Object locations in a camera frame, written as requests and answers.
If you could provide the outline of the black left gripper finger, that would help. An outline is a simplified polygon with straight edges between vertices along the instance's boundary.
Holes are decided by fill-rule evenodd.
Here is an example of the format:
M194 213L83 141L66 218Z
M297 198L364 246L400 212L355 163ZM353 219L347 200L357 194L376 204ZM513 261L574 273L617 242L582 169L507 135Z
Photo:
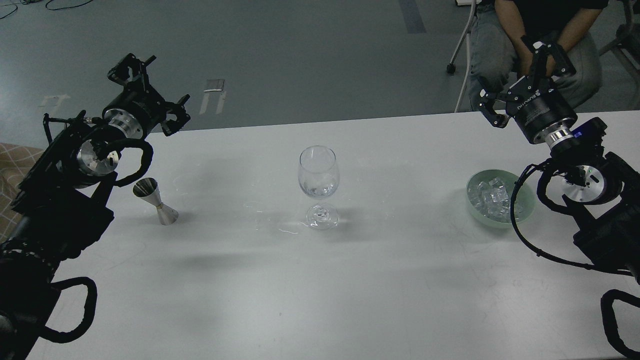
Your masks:
M160 121L160 127L166 137L180 132L192 119L185 107L190 98L190 94L185 94L177 102L163 100L158 103L165 112Z
M156 59L155 55L151 55L143 61L129 53L108 71L107 79L122 87L121 96L133 92L144 95L155 94L156 90L150 84L147 67Z

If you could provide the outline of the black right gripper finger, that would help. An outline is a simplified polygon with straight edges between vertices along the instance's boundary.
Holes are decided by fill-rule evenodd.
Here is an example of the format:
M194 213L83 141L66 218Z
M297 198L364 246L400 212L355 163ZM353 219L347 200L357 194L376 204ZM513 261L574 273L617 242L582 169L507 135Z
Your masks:
M496 102L498 102L498 97L505 89L505 85L500 82L490 80L485 76L479 76L477 84L477 111L480 111L494 128L505 128L509 123L508 116L505 114L499 114L495 110Z
M570 61L569 55L560 44L551 41L549 43L543 41L533 41L529 36L521 37L522 43L532 53L532 63L529 74L526 79L530 84L537 84L543 79L574 76L577 73L576 68ZM555 66L551 71L551 75L547 75L547 61L553 59Z

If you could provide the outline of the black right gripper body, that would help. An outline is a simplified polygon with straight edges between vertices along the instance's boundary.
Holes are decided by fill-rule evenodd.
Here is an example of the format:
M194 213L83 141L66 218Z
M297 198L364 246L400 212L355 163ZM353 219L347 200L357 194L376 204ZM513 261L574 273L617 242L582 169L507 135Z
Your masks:
M578 116L552 78L544 77L534 86L523 76L507 89L507 95L506 114L530 144L556 146L574 137L570 127Z

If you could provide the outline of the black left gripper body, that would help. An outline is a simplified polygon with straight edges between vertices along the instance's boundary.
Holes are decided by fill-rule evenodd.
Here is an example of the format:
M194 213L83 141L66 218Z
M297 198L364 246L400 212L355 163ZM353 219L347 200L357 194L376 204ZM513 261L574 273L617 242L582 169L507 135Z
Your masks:
M146 139L168 111L167 101L154 88L126 88L106 105L102 118L127 139Z

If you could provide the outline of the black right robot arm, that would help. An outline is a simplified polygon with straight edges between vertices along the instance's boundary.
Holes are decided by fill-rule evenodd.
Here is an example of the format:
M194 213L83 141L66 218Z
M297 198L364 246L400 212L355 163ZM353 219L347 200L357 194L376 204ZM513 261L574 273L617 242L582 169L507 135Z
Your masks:
M573 243L590 260L583 269L639 278L639 173L602 144L607 125L593 117L574 127L576 112L547 76L547 59L556 76L576 73L555 42L522 36L532 53L528 75L502 93L480 92L479 107L489 123L504 128L514 120L530 144L546 144L550 157L541 171L537 197L558 214L574 219Z

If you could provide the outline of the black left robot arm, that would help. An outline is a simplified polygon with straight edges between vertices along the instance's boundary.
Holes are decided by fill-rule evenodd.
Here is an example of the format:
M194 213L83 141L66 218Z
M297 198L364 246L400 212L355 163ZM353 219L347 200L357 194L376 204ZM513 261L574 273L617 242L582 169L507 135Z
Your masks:
M115 215L107 207L112 189L146 175L156 126L169 137L191 120L190 96L166 101L151 85L141 60L127 54L107 74L122 92L99 117L81 111L71 118L45 114L48 148L18 185L10 204L22 216L1 244L1 358L25 360L39 338L66 344L93 324L98 287L87 276L54 281L61 262L76 259L96 243ZM47 326L62 291L86 287L83 317L73 330Z

